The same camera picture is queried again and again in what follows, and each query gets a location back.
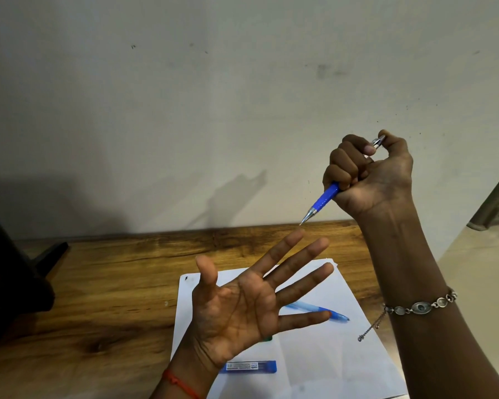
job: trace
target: hand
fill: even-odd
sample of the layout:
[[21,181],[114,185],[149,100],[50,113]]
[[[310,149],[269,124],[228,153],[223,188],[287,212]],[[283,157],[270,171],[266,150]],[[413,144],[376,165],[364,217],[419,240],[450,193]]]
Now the hand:
[[279,316],[280,308],[297,301],[334,270],[326,263],[276,293],[278,286],[329,246],[326,238],[320,238],[266,275],[302,238],[302,229],[287,235],[253,266],[221,287],[216,284],[218,270],[213,261],[204,255],[196,257],[200,283],[192,294],[193,318],[187,335],[201,358],[221,368],[268,336],[329,319],[327,311]]
[[364,154],[373,155],[375,148],[368,140],[349,134],[331,153],[324,174],[324,188],[338,182],[343,191],[334,200],[357,221],[366,214],[377,213],[380,205],[412,200],[413,158],[406,141],[386,130],[379,132],[379,136],[383,134],[383,147],[388,150],[386,160],[373,162],[365,158]]

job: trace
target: red thread bracelet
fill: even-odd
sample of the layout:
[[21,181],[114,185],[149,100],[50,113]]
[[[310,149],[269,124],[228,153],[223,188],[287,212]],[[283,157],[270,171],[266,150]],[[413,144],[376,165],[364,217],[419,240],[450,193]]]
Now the red thread bracelet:
[[192,399],[201,399],[201,397],[196,392],[194,392],[194,390],[192,388],[185,385],[183,383],[183,381],[181,381],[178,377],[173,375],[172,371],[170,371],[169,369],[164,370],[163,376],[161,377],[161,379],[166,379],[172,385],[179,386]]

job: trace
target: wooden desk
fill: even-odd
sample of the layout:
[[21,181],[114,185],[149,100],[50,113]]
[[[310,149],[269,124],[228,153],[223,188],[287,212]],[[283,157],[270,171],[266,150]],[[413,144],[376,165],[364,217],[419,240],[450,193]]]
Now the wooden desk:
[[[74,241],[48,279],[50,312],[20,316],[0,343],[0,399],[147,398],[170,358],[179,276],[194,256],[219,270],[252,265],[294,226],[241,227]],[[332,257],[370,321],[382,298],[353,221],[310,223],[300,248],[330,239]],[[21,244],[30,256],[49,245]],[[377,331],[394,360],[389,322]]]

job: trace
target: white paper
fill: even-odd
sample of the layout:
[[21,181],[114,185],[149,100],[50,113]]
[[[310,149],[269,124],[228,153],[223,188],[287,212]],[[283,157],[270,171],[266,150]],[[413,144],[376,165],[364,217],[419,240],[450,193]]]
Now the white paper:
[[[274,335],[271,342],[260,342],[250,347],[233,361],[275,360],[277,373],[220,374],[208,399],[383,399],[406,394],[405,382],[377,334],[372,331],[362,342],[358,342],[357,338],[369,328],[370,323],[333,260],[310,262],[278,290],[326,262],[333,263],[335,271],[306,294],[302,301],[339,312],[348,316],[350,321],[328,321],[282,332]],[[218,285],[230,282],[244,270],[238,268],[219,272]],[[192,319],[192,290],[199,280],[199,273],[182,275],[179,280],[171,356]],[[289,313],[299,311],[290,308],[280,311],[281,315]]]

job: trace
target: label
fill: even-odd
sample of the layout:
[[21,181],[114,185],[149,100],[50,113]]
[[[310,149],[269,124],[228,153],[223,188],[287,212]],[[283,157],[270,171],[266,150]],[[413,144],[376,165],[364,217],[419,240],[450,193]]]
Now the label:
[[226,363],[227,371],[258,370],[258,369],[259,369],[259,363],[256,361]]

